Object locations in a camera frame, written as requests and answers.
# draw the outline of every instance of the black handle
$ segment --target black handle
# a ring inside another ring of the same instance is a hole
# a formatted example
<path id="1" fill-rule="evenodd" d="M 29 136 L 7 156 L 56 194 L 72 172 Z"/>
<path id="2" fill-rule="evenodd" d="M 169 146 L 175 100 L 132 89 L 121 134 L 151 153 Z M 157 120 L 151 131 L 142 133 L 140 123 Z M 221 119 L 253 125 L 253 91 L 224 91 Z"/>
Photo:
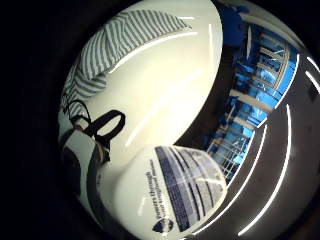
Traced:
<path id="1" fill-rule="evenodd" d="M 85 130 L 83 130 L 83 132 L 87 134 L 89 137 L 92 137 L 92 136 L 96 137 L 97 132 L 100 128 L 102 128 L 109 121 L 111 121 L 112 119 L 118 116 L 120 116 L 120 121 L 118 122 L 117 126 L 114 129 L 112 129 L 109 133 L 103 136 L 98 136 L 99 139 L 97 140 L 100 140 L 100 141 L 102 140 L 103 142 L 101 143 L 105 145 L 105 143 L 110 142 L 110 140 L 114 138 L 123 129 L 125 125 L 126 116 L 122 112 L 118 110 L 111 110 L 103 114 L 102 116 L 94 120 Z"/>

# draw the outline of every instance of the logo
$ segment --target logo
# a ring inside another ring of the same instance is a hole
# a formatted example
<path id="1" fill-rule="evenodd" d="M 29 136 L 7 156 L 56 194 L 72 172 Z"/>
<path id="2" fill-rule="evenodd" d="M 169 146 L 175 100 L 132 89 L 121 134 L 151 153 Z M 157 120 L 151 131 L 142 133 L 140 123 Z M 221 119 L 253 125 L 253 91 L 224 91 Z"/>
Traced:
<path id="1" fill-rule="evenodd" d="M 164 233 L 170 232 L 173 228 L 173 222 L 169 218 L 160 219 L 152 228 L 153 231 Z"/>

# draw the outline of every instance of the white surface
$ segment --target white surface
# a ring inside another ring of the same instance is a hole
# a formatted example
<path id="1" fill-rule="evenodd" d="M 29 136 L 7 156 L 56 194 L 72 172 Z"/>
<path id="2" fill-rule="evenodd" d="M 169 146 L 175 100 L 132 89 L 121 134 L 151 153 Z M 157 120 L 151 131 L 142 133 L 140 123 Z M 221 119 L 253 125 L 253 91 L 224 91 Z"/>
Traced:
<path id="1" fill-rule="evenodd" d="M 193 17 L 184 20 L 192 29 L 174 34 L 197 34 L 170 39 L 135 54 L 108 74 L 106 90 L 87 102 L 92 120 L 111 109 L 126 114 L 124 129 L 111 141 L 111 162 L 102 170 L 106 171 L 102 182 L 108 193 L 145 145 L 171 145 L 187 130 L 212 88 L 222 50 L 220 17 L 209 0 L 142 1 L 129 9 Z M 116 121 L 100 133 L 106 133 Z M 105 197 L 110 208 L 112 201 Z"/>

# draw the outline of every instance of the striped fabric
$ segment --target striped fabric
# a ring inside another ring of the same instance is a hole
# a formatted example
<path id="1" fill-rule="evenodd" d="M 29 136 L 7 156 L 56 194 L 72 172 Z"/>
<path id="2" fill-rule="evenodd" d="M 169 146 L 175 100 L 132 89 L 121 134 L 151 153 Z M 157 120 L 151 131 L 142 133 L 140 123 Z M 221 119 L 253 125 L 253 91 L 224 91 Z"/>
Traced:
<path id="1" fill-rule="evenodd" d="M 179 18 L 154 10 L 121 12 L 90 38 L 71 68 L 64 92 L 68 100 L 88 100 L 106 87 L 106 74 L 124 56 L 143 44 L 184 28 Z M 71 115 L 81 112 L 79 104 L 70 106 Z"/>

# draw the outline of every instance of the black strap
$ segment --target black strap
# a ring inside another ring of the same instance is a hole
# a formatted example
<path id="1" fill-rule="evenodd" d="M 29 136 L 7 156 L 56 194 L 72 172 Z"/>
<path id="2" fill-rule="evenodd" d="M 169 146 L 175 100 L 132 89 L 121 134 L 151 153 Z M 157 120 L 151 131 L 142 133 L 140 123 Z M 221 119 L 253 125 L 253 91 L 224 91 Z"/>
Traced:
<path id="1" fill-rule="evenodd" d="M 79 104 L 81 104 L 81 105 L 85 108 L 88 117 L 84 117 L 84 116 L 81 116 L 81 115 L 76 115 L 76 116 L 74 116 L 74 117 L 71 118 L 71 116 L 70 116 L 70 106 L 71 106 L 72 104 L 74 104 L 74 103 L 79 103 Z M 70 121 L 72 122 L 73 125 L 74 125 L 75 122 L 76 122 L 77 120 L 79 120 L 80 118 L 83 118 L 86 122 L 91 123 L 91 118 L 90 118 L 90 114 L 89 114 L 88 108 L 87 108 L 86 104 L 85 104 L 82 100 L 80 100 L 80 99 L 72 100 L 71 102 L 69 102 L 69 103 L 67 104 L 66 109 L 64 109 L 64 112 L 65 112 L 66 110 L 68 110 L 69 119 L 70 119 Z"/>
<path id="2" fill-rule="evenodd" d="M 104 230 L 110 231 L 110 229 L 112 229 L 112 232 L 116 231 L 117 233 L 119 233 L 123 231 L 123 228 L 112 218 L 110 212 L 102 203 L 100 192 L 97 188 L 97 179 L 99 179 L 98 170 L 100 166 L 100 154 L 98 146 L 96 145 L 93 150 L 87 172 L 86 189 L 89 205 L 95 218 Z"/>
<path id="3" fill-rule="evenodd" d="M 105 145 L 106 143 L 110 142 L 110 140 L 114 138 L 123 129 L 125 125 L 126 116 L 122 112 L 119 112 L 118 110 L 111 110 L 103 114 L 102 116 L 94 120 L 85 130 L 83 130 L 83 133 L 87 134 L 89 137 L 97 137 L 96 134 L 98 130 L 105 126 L 109 121 L 118 116 L 120 116 L 120 121 L 118 122 L 117 126 L 109 133 L 103 136 L 98 136 L 98 139 L 96 139 L 99 142 L 101 142 L 101 144 Z"/>

